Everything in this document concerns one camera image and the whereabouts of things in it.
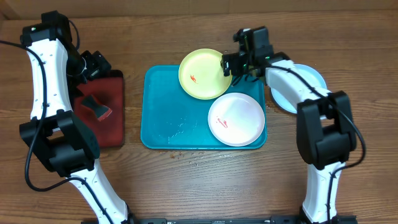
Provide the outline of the black and pink sponge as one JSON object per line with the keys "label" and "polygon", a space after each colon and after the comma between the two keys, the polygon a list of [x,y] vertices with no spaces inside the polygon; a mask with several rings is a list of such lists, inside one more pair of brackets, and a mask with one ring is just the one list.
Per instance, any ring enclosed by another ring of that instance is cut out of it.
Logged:
{"label": "black and pink sponge", "polygon": [[106,119],[113,111],[111,108],[103,105],[95,96],[86,96],[81,105],[88,110],[91,110],[98,121]]}

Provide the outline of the yellow-green plate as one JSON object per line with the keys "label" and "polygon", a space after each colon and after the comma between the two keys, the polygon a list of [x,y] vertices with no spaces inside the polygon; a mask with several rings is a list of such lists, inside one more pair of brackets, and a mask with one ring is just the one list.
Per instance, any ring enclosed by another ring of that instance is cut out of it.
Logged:
{"label": "yellow-green plate", "polygon": [[178,80],[184,91],[200,100],[221,96],[232,82],[232,76],[224,76],[222,56],[213,49],[198,49],[186,55],[178,69]]}

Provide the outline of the light blue plate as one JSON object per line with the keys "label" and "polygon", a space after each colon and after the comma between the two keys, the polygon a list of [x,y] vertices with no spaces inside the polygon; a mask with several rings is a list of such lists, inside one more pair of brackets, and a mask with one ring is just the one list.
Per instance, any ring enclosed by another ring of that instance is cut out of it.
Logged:
{"label": "light blue plate", "polygon": [[[311,83],[311,86],[318,85],[324,89],[327,89],[324,78],[314,68],[303,64],[295,64],[295,67],[299,70],[300,73],[304,73],[303,77],[306,79],[306,81]],[[289,113],[297,114],[297,110],[295,109],[295,107],[291,105],[288,100],[284,96],[282,96],[282,94],[280,94],[277,90],[271,88],[271,96],[274,100],[274,103],[279,108]]]}

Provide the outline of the white pink plate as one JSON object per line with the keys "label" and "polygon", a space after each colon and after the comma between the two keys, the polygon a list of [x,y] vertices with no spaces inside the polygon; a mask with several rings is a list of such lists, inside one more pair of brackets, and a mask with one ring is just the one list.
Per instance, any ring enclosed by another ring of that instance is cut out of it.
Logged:
{"label": "white pink plate", "polygon": [[208,112],[208,126],[214,137],[227,146],[248,146],[266,127],[260,104],[244,93],[228,93],[213,102]]}

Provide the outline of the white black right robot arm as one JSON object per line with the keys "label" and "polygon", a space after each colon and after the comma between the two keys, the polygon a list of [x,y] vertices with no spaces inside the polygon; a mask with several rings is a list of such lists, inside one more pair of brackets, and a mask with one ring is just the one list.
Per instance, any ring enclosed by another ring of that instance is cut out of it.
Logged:
{"label": "white black right robot arm", "polygon": [[297,223],[357,223],[336,211],[338,182],[360,132],[348,95],[310,83],[283,52],[274,52],[266,27],[240,29],[239,50],[222,56],[224,75],[239,82],[248,76],[278,91],[297,111],[297,148],[307,163],[307,192]]}

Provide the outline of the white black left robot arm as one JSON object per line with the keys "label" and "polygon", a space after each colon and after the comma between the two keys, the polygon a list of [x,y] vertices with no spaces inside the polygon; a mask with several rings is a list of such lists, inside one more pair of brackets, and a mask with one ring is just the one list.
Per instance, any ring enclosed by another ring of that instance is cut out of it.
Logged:
{"label": "white black left robot arm", "polygon": [[41,15],[41,22],[24,27],[21,44],[32,66],[34,102],[30,121],[21,124],[27,158],[36,156],[63,183],[73,184],[97,216],[98,223],[131,223],[130,210],[106,178],[94,132],[73,112],[77,88],[111,70],[98,52],[78,52],[70,21],[58,11]]}

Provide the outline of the dark red-lined small tray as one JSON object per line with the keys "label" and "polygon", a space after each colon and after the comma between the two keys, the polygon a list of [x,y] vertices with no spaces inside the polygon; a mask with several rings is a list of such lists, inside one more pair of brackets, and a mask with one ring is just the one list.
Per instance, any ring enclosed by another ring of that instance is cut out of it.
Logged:
{"label": "dark red-lined small tray", "polygon": [[[120,70],[111,70],[103,78],[78,85],[79,95],[74,99],[74,114],[95,134],[101,148],[121,147],[124,144],[124,78]],[[98,121],[91,110],[81,105],[89,95],[112,109],[104,120]]]}

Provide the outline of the teal plastic tray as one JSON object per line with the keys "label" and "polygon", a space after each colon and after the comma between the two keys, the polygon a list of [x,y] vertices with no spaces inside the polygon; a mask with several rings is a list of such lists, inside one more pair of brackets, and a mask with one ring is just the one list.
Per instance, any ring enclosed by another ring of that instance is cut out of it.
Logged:
{"label": "teal plastic tray", "polygon": [[178,65],[156,65],[146,72],[142,101],[141,141],[150,149],[249,150],[267,140],[267,126],[254,142],[229,146],[211,132],[208,114],[217,100],[199,100],[186,93],[178,80]]}

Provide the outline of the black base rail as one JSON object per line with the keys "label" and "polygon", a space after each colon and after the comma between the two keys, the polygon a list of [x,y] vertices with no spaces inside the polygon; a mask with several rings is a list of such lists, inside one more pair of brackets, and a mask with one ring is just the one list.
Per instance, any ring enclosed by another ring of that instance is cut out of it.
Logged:
{"label": "black base rail", "polygon": [[300,224],[307,223],[298,215],[296,216],[273,216],[270,218],[237,218],[237,219],[191,219],[191,220],[167,220],[165,218],[140,219],[142,224]]}

